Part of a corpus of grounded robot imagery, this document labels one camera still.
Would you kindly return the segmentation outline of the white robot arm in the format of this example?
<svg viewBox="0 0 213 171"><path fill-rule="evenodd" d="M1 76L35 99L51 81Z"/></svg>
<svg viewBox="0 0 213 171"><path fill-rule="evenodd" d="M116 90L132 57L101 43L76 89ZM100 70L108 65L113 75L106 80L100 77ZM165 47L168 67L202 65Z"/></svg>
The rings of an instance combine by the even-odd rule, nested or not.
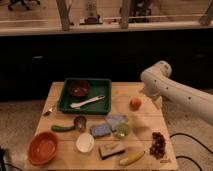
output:
<svg viewBox="0 0 213 171"><path fill-rule="evenodd" d="M171 80L171 73L172 68L166 61L159 61L145 69L140 78L146 95L151 98L165 96L213 126L213 95Z"/></svg>

